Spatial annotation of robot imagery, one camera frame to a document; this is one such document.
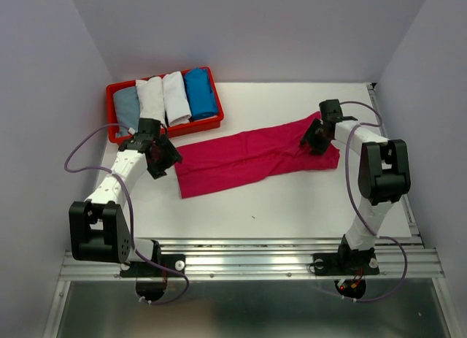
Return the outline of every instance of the white towel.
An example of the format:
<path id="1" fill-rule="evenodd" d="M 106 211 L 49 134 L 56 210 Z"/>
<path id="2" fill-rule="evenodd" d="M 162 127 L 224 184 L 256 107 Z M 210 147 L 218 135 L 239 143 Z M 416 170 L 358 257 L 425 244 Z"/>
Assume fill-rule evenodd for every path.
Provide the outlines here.
<path id="1" fill-rule="evenodd" d="M 163 100 L 166 105 L 169 126 L 189 123 L 191 118 L 182 73 L 167 74 L 162 79 Z"/>
<path id="2" fill-rule="evenodd" d="M 151 77 L 148 81 L 137 80 L 140 118 L 159 120 L 166 125 L 166 111 L 163 105 L 163 89 L 161 77 Z"/>

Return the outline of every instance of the white wall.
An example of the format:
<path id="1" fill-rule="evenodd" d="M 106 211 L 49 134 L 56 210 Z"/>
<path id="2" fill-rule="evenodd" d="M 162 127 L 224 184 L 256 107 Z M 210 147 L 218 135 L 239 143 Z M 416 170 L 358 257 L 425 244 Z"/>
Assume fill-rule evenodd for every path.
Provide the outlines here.
<path id="1" fill-rule="evenodd" d="M 90 175 L 67 153 L 104 122 L 112 78 L 71 0 L 0 0 L 0 336 L 41 337 Z M 97 163 L 101 142 L 76 164 Z"/>
<path id="2" fill-rule="evenodd" d="M 466 88 L 467 0 L 426 0 L 377 96 L 389 133 L 409 146 L 415 218 L 467 332 Z"/>
<path id="3" fill-rule="evenodd" d="M 73 0 L 118 80 L 376 81 L 424 0 Z"/>

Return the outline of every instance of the red plastic basket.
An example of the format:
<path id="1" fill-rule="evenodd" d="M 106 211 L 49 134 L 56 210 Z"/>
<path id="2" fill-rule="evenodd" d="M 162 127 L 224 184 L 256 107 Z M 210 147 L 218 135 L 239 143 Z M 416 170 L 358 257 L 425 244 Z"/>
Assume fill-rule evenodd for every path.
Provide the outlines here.
<path id="1" fill-rule="evenodd" d="M 187 124 L 180 124 L 177 126 L 171 126 L 168 128 L 169 137 L 177 137 L 186 134 L 192 134 L 193 132 L 205 131 L 210 130 L 212 128 L 220 127 L 220 121 L 224 118 L 224 111 L 222 111 L 222 106 L 220 104 L 219 96 L 217 95 L 216 85 L 214 84 L 214 78 L 212 77 L 211 69 L 207 66 L 201 67 L 201 69 L 206 69 L 209 75 L 209 81 L 211 82 L 212 90 L 214 91 L 214 95 L 217 102 L 217 108 L 219 109 L 219 113 L 212 117 L 197 121 L 191 121 Z M 182 75 L 188 73 L 189 70 L 184 70 Z M 107 120 L 109 123 L 117 123 L 117 116 L 115 114 L 115 107 L 114 107 L 114 93 L 121 90 L 122 88 L 129 88 L 130 86 L 135 86 L 136 81 L 130 80 L 125 82 L 118 82 L 116 84 L 111 84 L 107 86 L 106 89 L 106 96 L 107 96 Z M 118 132 L 117 126 L 110 126 L 109 127 L 109 141 L 113 143 L 120 144 L 123 140 L 129 138 L 130 136 L 125 137 L 116 137 Z"/>

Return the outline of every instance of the folded towel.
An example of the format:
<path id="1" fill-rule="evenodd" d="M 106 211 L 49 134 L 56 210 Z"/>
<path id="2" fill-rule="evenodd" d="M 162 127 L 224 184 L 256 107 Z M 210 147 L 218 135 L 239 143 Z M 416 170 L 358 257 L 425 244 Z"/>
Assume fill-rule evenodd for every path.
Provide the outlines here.
<path id="1" fill-rule="evenodd" d="M 219 109 L 207 70 L 193 69 L 185 74 L 184 80 L 192 119 L 200 120 L 215 116 Z"/>
<path id="2" fill-rule="evenodd" d="M 175 164 L 182 198 L 218 192 L 268 176 L 300 170 L 335 169 L 339 151 L 332 145 L 323 155 L 309 154 L 300 140 L 315 118 L 178 147 L 183 164 Z"/>
<path id="3" fill-rule="evenodd" d="M 113 95 L 117 122 L 138 130 L 139 100 L 135 86 L 122 88 Z M 128 136 L 125 128 L 120 128 L 117 137 Z"/>
<path id="4" fill-rule="evenodd" d="M 137 80 L 140 118 L 159 120 L 166 125 L 166 111 L 163 105 L 163 90 L 161 77 L 151 77 L 148 81 Z"/>
<path id="5" fill-rule="evenodd" d="M 191 118 L 190 106 L 185 92 L 182 73 L 167 74 L 162 79 L 163 101 L 166 106 L 167 122 L 169 126 L 189 123 Z"/>

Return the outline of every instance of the towel stack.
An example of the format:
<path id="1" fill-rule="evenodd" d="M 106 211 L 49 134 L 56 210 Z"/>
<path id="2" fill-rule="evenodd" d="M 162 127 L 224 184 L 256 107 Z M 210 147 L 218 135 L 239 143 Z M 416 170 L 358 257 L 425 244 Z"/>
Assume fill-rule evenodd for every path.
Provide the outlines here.
<path id="1" fill-rule="evenodd" d="M 118 123 L 138 129 L 139 118 L 159 120 L 167 126 L 177 126 L 213 117 L 219 113 L 214 91 L 206 69 L 193 69 L 148 81 L 136 80 L 136 86 L 113 94 Z M 127 136 L 126 130 L 118 133 Z"/>

